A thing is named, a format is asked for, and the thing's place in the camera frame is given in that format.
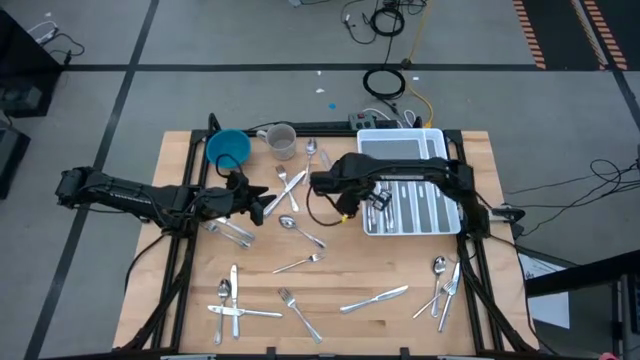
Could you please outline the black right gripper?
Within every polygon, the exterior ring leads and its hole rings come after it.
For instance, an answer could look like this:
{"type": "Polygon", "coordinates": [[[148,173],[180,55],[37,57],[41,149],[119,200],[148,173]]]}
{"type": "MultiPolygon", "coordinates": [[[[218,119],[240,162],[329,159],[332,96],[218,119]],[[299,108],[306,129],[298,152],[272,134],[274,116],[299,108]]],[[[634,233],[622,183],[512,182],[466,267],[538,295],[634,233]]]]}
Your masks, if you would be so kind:
{"type": "MultiPolygon", "coordinates": [[[[369,179],[376,160],[368,155],[344,155],[328,171],[316,171],[310,175],[310,186],[316,194],[339,194],[348,188],[360,186],[369,179]]],[[[373,192],[372,202],[379,202],[379,210],[391,203],[391,196],[373,192]]]]}

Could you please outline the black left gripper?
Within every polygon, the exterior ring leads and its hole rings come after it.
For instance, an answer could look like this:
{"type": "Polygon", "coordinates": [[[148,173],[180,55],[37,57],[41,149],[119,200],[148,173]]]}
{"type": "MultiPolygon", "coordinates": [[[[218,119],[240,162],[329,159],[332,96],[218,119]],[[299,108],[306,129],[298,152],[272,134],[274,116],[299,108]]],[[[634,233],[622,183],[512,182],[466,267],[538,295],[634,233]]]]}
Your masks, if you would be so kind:
{"type": "Polygon", "coordinates": [[[255,225],[262,225],[264,217],[275,197],[265,197],[269,191],[265,186],[241,186],[235,190],[220,187],[207,188],[199,192],[199,217],[229,217],[249,210],[255,225]]]}

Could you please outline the cutlery pair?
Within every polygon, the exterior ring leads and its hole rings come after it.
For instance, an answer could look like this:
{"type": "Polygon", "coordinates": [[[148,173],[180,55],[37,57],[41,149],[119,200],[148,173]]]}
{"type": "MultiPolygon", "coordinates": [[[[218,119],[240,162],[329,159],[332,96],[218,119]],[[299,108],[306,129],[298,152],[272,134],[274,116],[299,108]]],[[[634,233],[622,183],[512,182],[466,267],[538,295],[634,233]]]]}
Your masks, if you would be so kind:
{"type": "Polygon", "coordinates": [[[273,210],[277,207],[277,205],[281,202],[281,200],[296,187],[296,185],[305,177],[306,174],[307,174],[306,170],[303,170],[300,173],[298,173],[285,186],[284,190],[266,207],[263,214],[265,216],[269,216],[273,212],[273,210]]]}

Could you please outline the white cutlery tray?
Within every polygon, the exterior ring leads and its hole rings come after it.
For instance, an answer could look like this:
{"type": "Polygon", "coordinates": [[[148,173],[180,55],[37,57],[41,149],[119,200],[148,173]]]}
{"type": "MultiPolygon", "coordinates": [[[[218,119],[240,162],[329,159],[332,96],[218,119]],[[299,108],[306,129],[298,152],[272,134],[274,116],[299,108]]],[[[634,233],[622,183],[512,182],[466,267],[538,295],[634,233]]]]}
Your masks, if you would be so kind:
{"type": "MultiPolygon", "coordinates": [[[[358,151],[376,159],[427,160],[448,157],[443,132],[439,129],[405,128],[361,130],[358,151]]],[[[458,205],[437,186],[426,181],[380,182],[376,189],[392,194],[394,233],[381,232],[381,212],[375,209],[377,229],[370,233],[366,204],[363,229],[369,236],[451,235],[461,230],[458,205]]]]}

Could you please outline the teal bowl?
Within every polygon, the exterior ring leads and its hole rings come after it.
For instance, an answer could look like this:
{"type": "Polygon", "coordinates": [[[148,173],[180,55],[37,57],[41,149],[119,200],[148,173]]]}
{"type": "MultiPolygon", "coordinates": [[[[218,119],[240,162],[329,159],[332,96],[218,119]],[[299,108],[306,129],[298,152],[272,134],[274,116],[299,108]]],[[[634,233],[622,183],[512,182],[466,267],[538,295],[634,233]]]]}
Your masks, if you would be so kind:
{"type": "Polygon", "coordinates": [[[205,153],[212,165],[225,169],[234,168],[249,159],[251,141],[241,130],[220,130],[207,141],[205,153]]]}

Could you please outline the grey speckled mug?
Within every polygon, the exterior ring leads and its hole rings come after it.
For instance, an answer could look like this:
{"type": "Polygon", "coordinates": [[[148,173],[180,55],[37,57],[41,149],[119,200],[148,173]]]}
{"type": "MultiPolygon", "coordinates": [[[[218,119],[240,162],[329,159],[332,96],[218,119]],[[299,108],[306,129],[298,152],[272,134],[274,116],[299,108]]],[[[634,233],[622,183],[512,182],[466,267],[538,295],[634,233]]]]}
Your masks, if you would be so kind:
{"type": "Polygon", "coordinates": [[[276,124],[267,130],[258,130],[256,136],[265,142],[272,156],[279,161],[286,161],[296,153],[296,131],[287,124],[276,124]]]}

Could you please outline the grey power strip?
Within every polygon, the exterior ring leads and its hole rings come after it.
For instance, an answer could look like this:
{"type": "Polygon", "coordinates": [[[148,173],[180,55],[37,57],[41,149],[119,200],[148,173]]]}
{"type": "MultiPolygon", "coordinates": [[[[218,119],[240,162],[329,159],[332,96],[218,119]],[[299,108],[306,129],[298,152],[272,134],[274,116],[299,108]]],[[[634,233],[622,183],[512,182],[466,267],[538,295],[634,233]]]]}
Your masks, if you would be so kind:
{"type": "Polygon", "coordinates": [[[376,128],[376,117],[370,113],[351,113],[348,115],[348,122],[354,131],[376,128]]]}

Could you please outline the white paper sheet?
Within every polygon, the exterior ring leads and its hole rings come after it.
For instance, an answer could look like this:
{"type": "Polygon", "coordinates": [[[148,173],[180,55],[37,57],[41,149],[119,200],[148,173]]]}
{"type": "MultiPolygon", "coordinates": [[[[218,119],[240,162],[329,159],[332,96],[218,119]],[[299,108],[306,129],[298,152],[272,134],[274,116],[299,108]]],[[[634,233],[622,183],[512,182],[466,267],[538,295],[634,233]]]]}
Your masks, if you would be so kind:
{"type": "MultiPolygon", "coordinates": [[[[526,280],[564,270],[564,267],[519,254],[526,280]]],[[[567,292],[529,297],[529,310],[533,318],[560,328],[570,328],[570,306],[567,292]]]]}

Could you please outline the black desk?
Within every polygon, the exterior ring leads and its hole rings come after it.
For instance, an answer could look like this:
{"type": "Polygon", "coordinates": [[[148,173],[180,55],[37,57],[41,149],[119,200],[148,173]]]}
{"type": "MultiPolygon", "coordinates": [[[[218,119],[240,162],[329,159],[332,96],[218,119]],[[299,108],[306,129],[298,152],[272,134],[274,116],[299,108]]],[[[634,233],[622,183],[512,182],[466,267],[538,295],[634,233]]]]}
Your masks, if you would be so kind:
{"type": "Polygon", "coordinates": [[[629,280],[629,294],[640,299],[640,250],[579,265],[525,282],[531,296],[544,296],[617,281],[629,280]]]}

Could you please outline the black equipment case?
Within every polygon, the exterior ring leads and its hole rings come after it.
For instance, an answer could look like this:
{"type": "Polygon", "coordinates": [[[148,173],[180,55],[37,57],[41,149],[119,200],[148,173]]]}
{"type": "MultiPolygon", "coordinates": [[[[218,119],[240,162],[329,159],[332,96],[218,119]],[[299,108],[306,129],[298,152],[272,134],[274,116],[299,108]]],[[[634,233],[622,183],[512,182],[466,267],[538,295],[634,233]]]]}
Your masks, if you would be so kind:
{"type": "Polygon", "coordinates": [[[5,115],[7,125],[0,127],[0,200],[5,200],[11,189],[31,138],[18,130],[13,119],[5,115]]]}

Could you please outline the black cabinet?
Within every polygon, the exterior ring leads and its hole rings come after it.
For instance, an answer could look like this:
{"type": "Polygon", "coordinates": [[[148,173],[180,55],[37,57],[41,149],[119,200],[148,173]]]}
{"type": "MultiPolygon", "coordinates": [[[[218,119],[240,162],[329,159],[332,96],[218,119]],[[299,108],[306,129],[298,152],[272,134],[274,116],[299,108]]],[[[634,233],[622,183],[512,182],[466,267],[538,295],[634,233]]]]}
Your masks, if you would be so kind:
{"type": "Polygon", "coordinates": [[[0,112],[44,117],[63,67],[0,8],[0,112]]]}

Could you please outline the grey metal stand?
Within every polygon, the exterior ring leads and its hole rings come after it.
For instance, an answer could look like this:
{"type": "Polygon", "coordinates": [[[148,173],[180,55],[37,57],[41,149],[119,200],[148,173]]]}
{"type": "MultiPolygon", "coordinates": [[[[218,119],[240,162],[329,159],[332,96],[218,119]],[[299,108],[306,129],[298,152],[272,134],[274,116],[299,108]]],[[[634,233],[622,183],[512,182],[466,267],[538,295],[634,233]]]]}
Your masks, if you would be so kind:
{"type": "Polygon", "coordinates": [[[623,275],[611,285],[611,337],[620,360],[640,360],[640,275],[623,275]]]}

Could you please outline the black metal table frame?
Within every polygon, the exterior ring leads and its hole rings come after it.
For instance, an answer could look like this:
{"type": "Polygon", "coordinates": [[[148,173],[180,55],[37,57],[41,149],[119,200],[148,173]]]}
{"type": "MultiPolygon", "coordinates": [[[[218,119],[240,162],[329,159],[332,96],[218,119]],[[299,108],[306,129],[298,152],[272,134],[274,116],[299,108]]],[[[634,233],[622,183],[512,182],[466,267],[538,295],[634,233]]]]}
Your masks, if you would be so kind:
{"type": "MultiPolygon", "coordinates": [[[[188,132],[168,131],[163,136],[153,183],[155,185],[203,185],[211,162],[206,157],[206,143],[222,127],[211,113],[205,129],[188,132]]],[[[160,295],[149,319],[133,338],[114,348],[132,357],[176,355],[182,343],[191,291],[196,247],[200,231],[189,223],[183,233],[167,235],[167,260],[160,295]]],[[[484,242],[490,230],[477,230],[463,217],[462,230],[456,235],[456,254],[461,259],[465,304],[476,356],[492,355],[514,359],[534,354],[538,349],[511,325],[495,301],[484,242]]]]}

